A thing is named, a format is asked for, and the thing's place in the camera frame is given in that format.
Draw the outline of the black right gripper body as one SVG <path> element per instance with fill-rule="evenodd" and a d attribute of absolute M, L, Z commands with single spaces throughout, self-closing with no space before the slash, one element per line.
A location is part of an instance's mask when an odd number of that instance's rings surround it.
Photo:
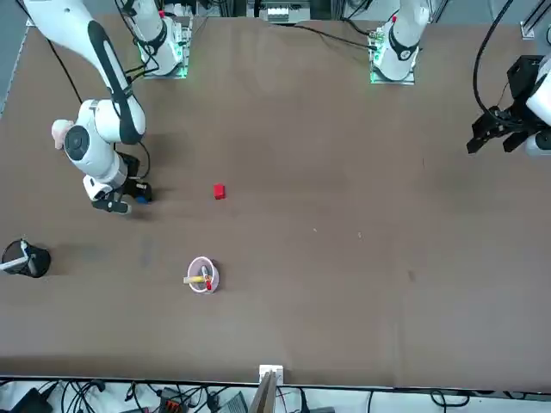
<path fill-rule="evenodd" d="M 135 177 L 139 171 L 140 161 L 138 158 L 123 152 L 120 152 L 119 155 L 127 166 L 127 177 L 121 187 L 121 191 L 123 194 L 138 196 L 139 188 L 137 187 Z"/>

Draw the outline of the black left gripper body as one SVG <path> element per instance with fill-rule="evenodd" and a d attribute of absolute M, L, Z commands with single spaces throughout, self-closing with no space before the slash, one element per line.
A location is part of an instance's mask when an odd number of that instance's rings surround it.
<path fill-rule="evenodd" d="M 536 84 L 541 55 L 522 55 L 507 71 L 513 103 L 511 111 L 522 113 L 526 110 L 526 101 Z"/>

